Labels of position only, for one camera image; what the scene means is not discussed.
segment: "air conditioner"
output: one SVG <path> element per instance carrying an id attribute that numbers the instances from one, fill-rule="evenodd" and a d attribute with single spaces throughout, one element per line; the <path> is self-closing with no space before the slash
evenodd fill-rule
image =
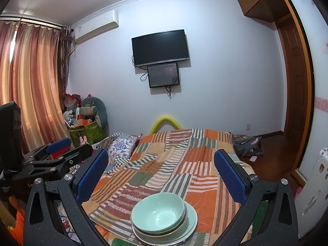
<path id="1" fill-rule="evenodd" d="M 111 10 L 77 27 L 75 30 L 75 41 L 77 44 L 81 44 L 99 34 L 117 27 L 118 13 L 115 10 Z"/>

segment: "white plate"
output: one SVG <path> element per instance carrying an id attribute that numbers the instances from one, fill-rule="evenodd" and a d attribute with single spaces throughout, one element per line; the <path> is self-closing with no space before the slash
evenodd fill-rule
<path id="1" fill-rule="evenodd" d="M 197 226 L 197 213 L 195 209 L 187 202 L 185 202 L 185 205 L 187 207 L 188 216 L 185 223 L 183 223 L 183 225 L 188 225 L 188 226 L 186 228 L 181 229 L 180 233 L 177 234 L 174 233 L 171 235 L 167 235 L 165 237 L 152 238 L 152 237 L 144 236 L 139 232 L 136 232 L 135 228 L 132 226 L 132 231 L 134 235 L 139 241 L 152 246 L 155 245 L 171 246 L 171 245 L 176 245 L 185 242 L 193 234 Z"/>

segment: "striped blanket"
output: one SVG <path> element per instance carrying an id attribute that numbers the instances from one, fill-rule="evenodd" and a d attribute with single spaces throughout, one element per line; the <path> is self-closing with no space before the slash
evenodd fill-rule
<path id="1" fill-rule="evenodd" d="M 140 245 L 131 229 L 134 205 L 155 193 L 176 193 L 198 216 L 196 232 L 186 244 L 211 246 L 240 207 L 214 166 L 218 149 L 234 154 L 229 133 L 193 129 L 145 136 L 128 163 L 99 181 L 83 208 L 110 245 L 117 238 Z M 246 164 L 244 168 L 252 173 Z"/>

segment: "light green bowl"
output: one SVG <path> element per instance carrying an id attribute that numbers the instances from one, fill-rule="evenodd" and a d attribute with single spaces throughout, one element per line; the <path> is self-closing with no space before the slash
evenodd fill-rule
<path id="1" fill-rule="evenodd" d="M 132 223 L 145 232 L 165 232 L 181 221 L 184 202 L 180 196 L 161 192 L 138 202 L 131 212 Z"/>

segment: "orange curtain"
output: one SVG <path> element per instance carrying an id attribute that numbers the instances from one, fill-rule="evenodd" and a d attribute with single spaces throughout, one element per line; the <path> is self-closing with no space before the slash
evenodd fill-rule
<path id="1" fill-rule="evenodd" d="M 59 31 L 39 25 L 17 30 L 7 92 L 21 108 L 23 151 L 68 137 L 58 96 L 58 40 Z"/>
<path id="2" fill-rule="evenodd" d="M 17 22 L 0 22 L 0 105 L 10 102 L 9 53 Z"/>

